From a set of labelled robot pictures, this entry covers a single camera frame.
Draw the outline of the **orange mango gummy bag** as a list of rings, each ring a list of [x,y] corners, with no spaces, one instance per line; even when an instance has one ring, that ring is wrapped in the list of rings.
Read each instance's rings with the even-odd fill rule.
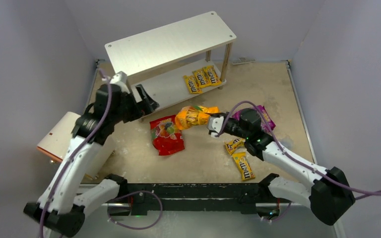
[[[196,125],[206,125],[210,114],[219,113],[218,107],[186,106],[175,116],[175,125],[179,130],[189,129]]]

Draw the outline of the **purple grape gummy bag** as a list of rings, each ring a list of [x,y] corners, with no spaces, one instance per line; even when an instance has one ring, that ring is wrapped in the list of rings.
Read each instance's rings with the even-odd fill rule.
[[[274,121],[270,118],[268,112],[265,107],[262,105],[257,105],[256,108],[261,112],[263,119],[261,119],[261,128],[264,132],[273,131],[276,127]]]

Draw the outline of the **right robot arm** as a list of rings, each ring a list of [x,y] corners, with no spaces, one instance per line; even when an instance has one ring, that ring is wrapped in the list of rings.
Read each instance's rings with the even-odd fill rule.
[[[266,194],[283,198],[309,208],[322,223],[332,226],[355,203],[345,173],[312,163],[288,148],[261,128],[264,117],[254,109],[244,109],[238,119],[226,113],[210,114],[207,128],[212,137],[220,132],[244,139],[252,156],[273,164],[296,179],[268,175],[261,181]]]

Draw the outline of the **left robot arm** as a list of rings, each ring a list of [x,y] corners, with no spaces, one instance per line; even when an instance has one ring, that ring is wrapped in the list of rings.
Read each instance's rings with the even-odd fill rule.
[[[74,124],[67,153],[50,185],[36,202],[24,207],[24,214],[39,224],[39,237],[57,232],[71,238],[79,232],[86,217],[102,204],[133,197],[127,180],[114,174],[82,195],[76,192],[115,125],[140,119],[157,108],[158,103],[142,85],[136,86],[136,92],[113,83],[97,90],[95,102],[87,106]]]

